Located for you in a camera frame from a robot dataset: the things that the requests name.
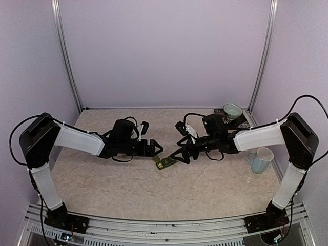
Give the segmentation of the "green pill organizer box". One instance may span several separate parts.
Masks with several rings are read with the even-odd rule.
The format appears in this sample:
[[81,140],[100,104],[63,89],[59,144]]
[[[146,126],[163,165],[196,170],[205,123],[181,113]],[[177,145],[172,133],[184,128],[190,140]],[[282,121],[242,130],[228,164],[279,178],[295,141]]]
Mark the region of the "green pill organizer box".
[[159,156],[156,155],[152,158],[152,160],[155,162],[159,170],[162,170],[177,163],[177,160],[171,158],[170,156],[161,159]]

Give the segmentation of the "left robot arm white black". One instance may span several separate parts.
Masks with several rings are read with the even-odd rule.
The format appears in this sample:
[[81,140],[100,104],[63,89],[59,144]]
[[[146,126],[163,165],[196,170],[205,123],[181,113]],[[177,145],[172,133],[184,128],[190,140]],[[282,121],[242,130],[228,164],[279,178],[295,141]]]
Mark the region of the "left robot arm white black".
[[163,147],[154,139],[146,140],[149,124],[137,124],[133,117],[118,119],[111,130],[104,134],[85,131],[53,118],[49,113],[31,116],[32,124],[20,135],[25,162],[33,187],[47,207],[47,217],[61,228],[72,222],[66,205],[60,198],[49,167],[49,156],[54,147],[73,149],[90,155],[117,161],[118,154],[131,158],[154,157]]

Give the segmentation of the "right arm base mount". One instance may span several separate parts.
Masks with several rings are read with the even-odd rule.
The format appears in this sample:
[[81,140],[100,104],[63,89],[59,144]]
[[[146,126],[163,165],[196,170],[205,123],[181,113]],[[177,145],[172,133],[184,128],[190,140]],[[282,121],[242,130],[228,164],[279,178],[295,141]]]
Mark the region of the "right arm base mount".
[[268,229],[280,227],[283,224],[288,224],[290,222],[286,215],[282,215],[280,218],[276,218],[275,216],[270,217],[266,213],[247,216],[244,221],[248,233],[265,231]]

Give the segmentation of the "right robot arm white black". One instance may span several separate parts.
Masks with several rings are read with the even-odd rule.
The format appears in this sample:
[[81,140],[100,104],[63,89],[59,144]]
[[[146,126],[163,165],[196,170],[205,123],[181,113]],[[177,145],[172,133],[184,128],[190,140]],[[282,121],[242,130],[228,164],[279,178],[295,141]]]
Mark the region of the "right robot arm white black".
[[287,205],[302,188],[309,168],[317,162],[314,158],[319,138],[305,120],[296,112],[288,113],[275,122],[229,132],[222,117],[217,114],[202,116],[207,133],[198,137],[188,130],[185,121],[175,127],[183,136],[177,145],[180,147],[171,158],[189,164],[197,160],[199,154],[218,150],[222,155],[238,154],[250,149],[283,145],[289,155],[289,165],[277,193],[268,204],[265,213],[245,218],[249,232],[270,229],[291,221],[286,214]]

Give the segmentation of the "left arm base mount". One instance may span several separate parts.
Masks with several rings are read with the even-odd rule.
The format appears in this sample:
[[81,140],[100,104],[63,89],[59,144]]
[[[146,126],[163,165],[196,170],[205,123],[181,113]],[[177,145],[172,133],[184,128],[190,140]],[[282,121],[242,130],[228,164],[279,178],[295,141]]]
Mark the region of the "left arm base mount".
[[57,229],[86,234],[89,225],[89,218],[73,214],[65,214],[63,216],[47,215],[44,223],[47,226]]

